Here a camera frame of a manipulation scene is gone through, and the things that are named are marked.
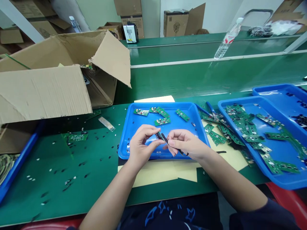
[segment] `water bottle cap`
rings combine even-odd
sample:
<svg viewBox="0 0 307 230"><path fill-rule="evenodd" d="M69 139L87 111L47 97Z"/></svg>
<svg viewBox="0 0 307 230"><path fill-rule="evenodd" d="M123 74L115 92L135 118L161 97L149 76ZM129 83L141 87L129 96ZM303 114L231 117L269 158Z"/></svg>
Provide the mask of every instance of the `water bottle cap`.
<svg viewBox="0 0 307 230"><path fill-rule="evenodd" d="M238 19L237 19L237 23L243 22L243 19L244 19L244 18L238 18Z"/></svg>

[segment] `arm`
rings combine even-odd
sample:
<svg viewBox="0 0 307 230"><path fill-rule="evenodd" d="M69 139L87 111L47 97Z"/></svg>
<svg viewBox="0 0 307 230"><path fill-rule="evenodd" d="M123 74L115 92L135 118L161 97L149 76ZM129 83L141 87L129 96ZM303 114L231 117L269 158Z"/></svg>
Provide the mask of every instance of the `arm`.
<svg viewBox="0 0 307 230"><path fill-rule="evenodd" d="M95 202L79 229L115 229L121 219L129 193L138 172L149 160L156 147L165 143L155 140L148 146L146 140L160 129L142 125L130 141L130 157L115 178Z"/></svg>
<svg viewBox="0 0 307 230"><path fill-rule="evenodd" d="M184 129L172 130L168 148L173 156L181 149L196 160L221 190L227 201L238 211L248 212L262 208L268 198L248 179L237 172L218 153Z"/></svg>

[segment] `sleeve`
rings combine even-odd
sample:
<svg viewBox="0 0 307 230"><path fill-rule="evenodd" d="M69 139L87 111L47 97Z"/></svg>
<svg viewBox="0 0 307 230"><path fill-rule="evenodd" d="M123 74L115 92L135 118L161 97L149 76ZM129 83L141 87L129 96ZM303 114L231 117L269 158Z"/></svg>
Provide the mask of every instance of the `sleeve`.
<svg viewBox="0 0 307 230"><path fill-rule="evenodd" d="M262 208L252 212L232 214L229 220L229 229L300 229L294 216L288 210L268 198Z"/></svg>

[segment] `white device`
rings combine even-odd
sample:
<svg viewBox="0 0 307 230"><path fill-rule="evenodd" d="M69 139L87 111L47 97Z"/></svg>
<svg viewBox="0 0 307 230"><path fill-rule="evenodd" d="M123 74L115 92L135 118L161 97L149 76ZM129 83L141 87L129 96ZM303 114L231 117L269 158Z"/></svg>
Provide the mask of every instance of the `white device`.
<svg viewBox="0 0 307 230"><path fill-rule="evenodd" d="M123 25L124 33L127 43L138 42L138 29L134 23L128 22L127 25Z"/></svg>

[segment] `hand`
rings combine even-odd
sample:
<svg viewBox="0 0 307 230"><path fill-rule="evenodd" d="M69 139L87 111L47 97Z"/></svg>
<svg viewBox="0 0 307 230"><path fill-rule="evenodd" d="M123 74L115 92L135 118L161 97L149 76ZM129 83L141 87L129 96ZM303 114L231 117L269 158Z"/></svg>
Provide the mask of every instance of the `hand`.
<svg viewBox="0 0 307 230"><path fill-rule="evenodd" d="M153 151L161 144L165 144L165 141L155 140L148 146L145 145L147 139L152 135L157 134L161 129L151 125L141 125L136 131L135 135L130 141L130 156L128 162L136 167L139 171L149 160Z"/></svg>
<svg viewBox="0 0 307 230"><path fill-rule="evenodd" d="M213 151L194 134L185 129L172 130L167 139L168 145L164 146L163 149L168 148L174 157L178 154L178 149L181 149L185 154L189 153L189 157L193 160L204 159L206 153Z"/></svg>

